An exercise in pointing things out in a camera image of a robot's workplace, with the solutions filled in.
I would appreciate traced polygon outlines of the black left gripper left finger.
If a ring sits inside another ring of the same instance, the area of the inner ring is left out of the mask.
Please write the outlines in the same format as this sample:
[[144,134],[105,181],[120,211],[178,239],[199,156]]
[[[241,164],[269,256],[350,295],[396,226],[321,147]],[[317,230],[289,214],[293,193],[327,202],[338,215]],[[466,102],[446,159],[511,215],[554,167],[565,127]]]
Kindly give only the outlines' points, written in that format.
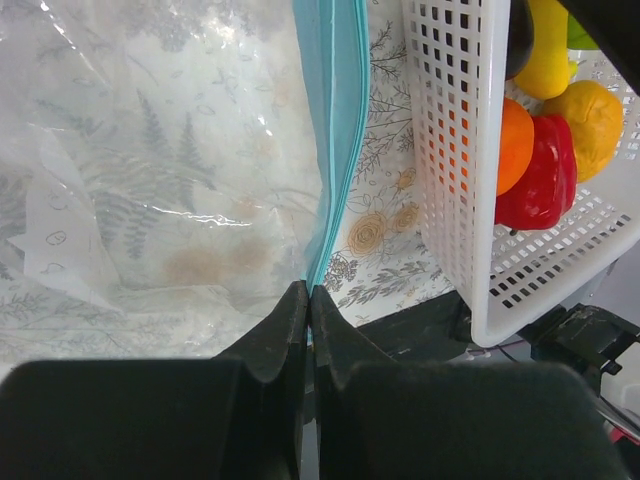
[[306,285],[209,359],[43,360],[1,384],[5,479],[296,479]]

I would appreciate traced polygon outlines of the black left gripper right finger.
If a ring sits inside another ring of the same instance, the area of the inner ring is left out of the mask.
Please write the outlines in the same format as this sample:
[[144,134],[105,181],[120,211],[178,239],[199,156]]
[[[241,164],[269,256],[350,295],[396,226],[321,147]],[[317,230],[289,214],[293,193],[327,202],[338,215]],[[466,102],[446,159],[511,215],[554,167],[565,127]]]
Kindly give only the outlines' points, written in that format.
[[544,363],[397,362],[313,291],[323,479],[624,479],[584,382]]

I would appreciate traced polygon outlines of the clear zip top bag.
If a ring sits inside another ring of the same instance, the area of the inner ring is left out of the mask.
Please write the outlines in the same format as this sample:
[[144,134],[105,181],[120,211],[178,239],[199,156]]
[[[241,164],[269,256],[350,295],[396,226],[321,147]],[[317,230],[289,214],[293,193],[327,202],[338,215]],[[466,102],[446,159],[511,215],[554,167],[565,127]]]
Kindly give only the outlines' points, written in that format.
[[211,356],[320,284],[362,1],[5,1],[1,361]]

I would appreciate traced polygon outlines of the green lime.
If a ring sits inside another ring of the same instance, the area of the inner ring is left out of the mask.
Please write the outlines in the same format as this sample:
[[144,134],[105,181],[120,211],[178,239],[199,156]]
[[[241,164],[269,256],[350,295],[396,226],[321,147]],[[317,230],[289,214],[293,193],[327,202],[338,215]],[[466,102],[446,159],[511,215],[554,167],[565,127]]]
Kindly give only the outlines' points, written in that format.
[[570,50],[599,50],[598,44],[572,15],[568,17],[567,22],[567,48]]

